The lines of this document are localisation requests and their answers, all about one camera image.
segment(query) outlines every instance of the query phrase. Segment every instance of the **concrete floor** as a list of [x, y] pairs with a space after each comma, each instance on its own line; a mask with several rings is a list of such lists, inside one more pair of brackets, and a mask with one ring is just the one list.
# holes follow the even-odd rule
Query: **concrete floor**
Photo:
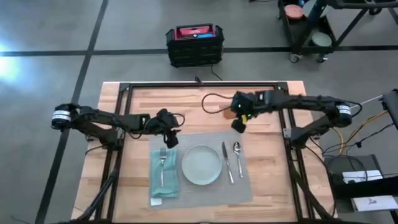
[[[0, 0], [0, 52], [86, 50], [101, 1]], [[225, 47], [286, 47], [276, 2], [245, 0], [110, 0], [97, 50], [164, 49], [164, 34], [182, 24], [212, 22], [224, 29]], [[355, 11], [333, 11], [329, 17], [337, 34]], [[342, 45], [398, 45], [398, 27], [387, 11], [366, 15]], [[72, 97], [84, 56], [0, 57], [0, 223], [33, 223], [60, 133], [50, 128], [53, 108]], [[364, 101], [397, 88], [395, 51], [336, 52], [317, 64], [313, 57], [299, 63], [287, 53], [225, 53], [215, 72], [225, 80], [303, 80], [310, 95], [331, 95]], [[209, 68], [173, 68], [167, 55], [93, 56], [79, 104], [96, 106], [101, 84], [107, 81], [216, 80]], [[381, 110], [373, 101], [343, 130]], [[377, 131], [391, 119], [369, 125], [358, 139]], [[352, 155], [375, 154], [385, 174], [397, 172], [397, 130], [390, 128], [366, 142]], [[322, 146], [338, 143], [334, 133]], [[68, 220], [78, 188], [87, 143], [72, 131], [53, 193], [46, 223]], [[339, 214], [344, 220], [392, 223], [386, 212]]]

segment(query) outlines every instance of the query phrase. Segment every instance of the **fork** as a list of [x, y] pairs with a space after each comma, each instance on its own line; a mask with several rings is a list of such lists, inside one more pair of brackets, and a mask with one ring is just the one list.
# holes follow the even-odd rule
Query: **fork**
[[160, 185], [162, 187], [164, 186], [164, 180], [163, 180], [164, 161], [166, 161], [166, 148], [162, 147], [160, 148], [160, 165], [162, 166], [162, 170], [160, 172]]

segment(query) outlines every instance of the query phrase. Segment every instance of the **wooden tabletop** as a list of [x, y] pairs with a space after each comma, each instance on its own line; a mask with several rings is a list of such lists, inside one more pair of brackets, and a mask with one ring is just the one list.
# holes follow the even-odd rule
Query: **wooden tabletop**
[[[292, 95], [305, 95], [301, 81], [289, 81]], [[130, 113], [149, 113], [154, 116], [161, 108], [186, 117], [179, 134], [217, 133], [231, 130], [232, 120], [223, 114], [207, 114], [201, 108], [201, 99], [208, 93], [233, 96], [236, 90], [266, 90], [264, 87], [196, 87], [196, 88], [140, 88], [132, 95]], [[114, 112], [119, 83], [103, 83], [98, 108]], [[218, 110], [228, 105], [229, 100], [217, 97], [206, 99], [207, 110]], [[297, 126], [312, 122], [309, 111], [294, 110]], [[138, 140], [126, 137], [121, 173], [114, 211], [114, 222], [294, 222], [294, 201], [290, 186], [285, 149], [278, 113], [261, 114], [248, 122], [242, 135], [248, 174], [254, 200], [238, 205], [220, 205], [173, 210], [151, 210], [148, 207], [149, 193], [149, 136]], [[90, 143], [88, 148], [98, 146]], [[307, 145], [321, 154], [312, 142]], [[325, 168], [309, 150], [303, 150], [304, 163], [311, 191], [326, 208], [332, 211], [333, 198]], [[106, 151], [91, 151], [85, 159], [80, 186], [72, 218], [78, 217], [94, 199], [100, 189]]]

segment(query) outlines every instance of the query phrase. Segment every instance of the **knife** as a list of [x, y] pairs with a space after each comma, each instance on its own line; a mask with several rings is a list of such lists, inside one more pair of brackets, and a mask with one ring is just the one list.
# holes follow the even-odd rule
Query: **knife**
[[223, 155], [224, 155], [224, 160], [226, 163], [226, 168], [228, 169], [229, 181], [231, 182], [231, 184], [234, 184], [234, 179], [232, 177], [231, 168], [229, 166], [228, 154], [226, 153], [225, 142], [223, 142], [222, 146], [223, 146]]

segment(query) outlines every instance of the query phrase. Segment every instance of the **teal napkin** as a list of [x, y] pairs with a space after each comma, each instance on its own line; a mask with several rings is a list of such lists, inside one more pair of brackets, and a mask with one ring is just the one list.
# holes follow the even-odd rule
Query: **teal napkin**
[[150, 197], [177, 198], [180, 195], [180, 182], [177, 177], [177, 150], [166, 149], [163, 168], [164, 186], [160, 183], [160, 150], [150, 152]]

